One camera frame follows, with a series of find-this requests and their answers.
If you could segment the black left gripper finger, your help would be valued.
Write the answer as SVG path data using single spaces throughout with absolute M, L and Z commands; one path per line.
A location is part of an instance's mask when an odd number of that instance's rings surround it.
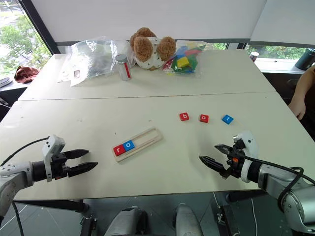
M 86 173 L 90 170 L 92 170 L 95 166 L 97 166 L 97 162 L 85 162 L 81 163 L 75 167 L 71 167 L 67 171 L 67 176 L 68 177 L 74 177 L 83 173 Z
M 75 149 L 64 152 L 64 156 L 67 159 L 76 159 L 86 155 L 87 153 L 89 153 L 89 151 L 86 149 Z

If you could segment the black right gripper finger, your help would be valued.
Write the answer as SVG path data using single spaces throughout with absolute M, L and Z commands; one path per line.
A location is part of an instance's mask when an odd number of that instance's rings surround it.
M 201 162 L 207 166 L 208 168 L 218 172 L 218 173 L 223 173 L 225 171 L 225 168 L 223 164 L 217 162 L 215 159 L 210 158 L 208 156 L 201 155 L 199 156 L 199 159 Z
M 215 148 L 225 155 L 228 155 L 231 152 L 233 152 L 233 147 L 230 147 L 224 144 L 215 145 Z

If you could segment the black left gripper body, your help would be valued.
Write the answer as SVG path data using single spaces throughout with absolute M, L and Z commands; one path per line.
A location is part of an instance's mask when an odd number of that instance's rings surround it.
M 68 177 L 69 167 L 65 164 L 70 159 L 70 152 L 62 152 L 54 155 L 51 161 L 52 178 L 55 180 Z

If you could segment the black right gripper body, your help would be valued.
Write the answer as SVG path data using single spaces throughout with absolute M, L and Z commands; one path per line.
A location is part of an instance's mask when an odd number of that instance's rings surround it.
M 235 178 L 241 177 L 241 170 L 245 161 L 245 153 L 243 152 L 245 144 L 244 142 L 236 142 L 232 147 L 233 152 L 226 155 L 226 162 L 229 165 L 229 168 L 221 174 L 224 179 L 227 179 L 229 176 L 233 176 Z

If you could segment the person's bare hand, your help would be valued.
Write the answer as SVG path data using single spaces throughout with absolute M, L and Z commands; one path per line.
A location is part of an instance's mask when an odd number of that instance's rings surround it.
M 298 120 L 301 120 L 306 112 L 305 97 L 294 95 L 288 107 Z

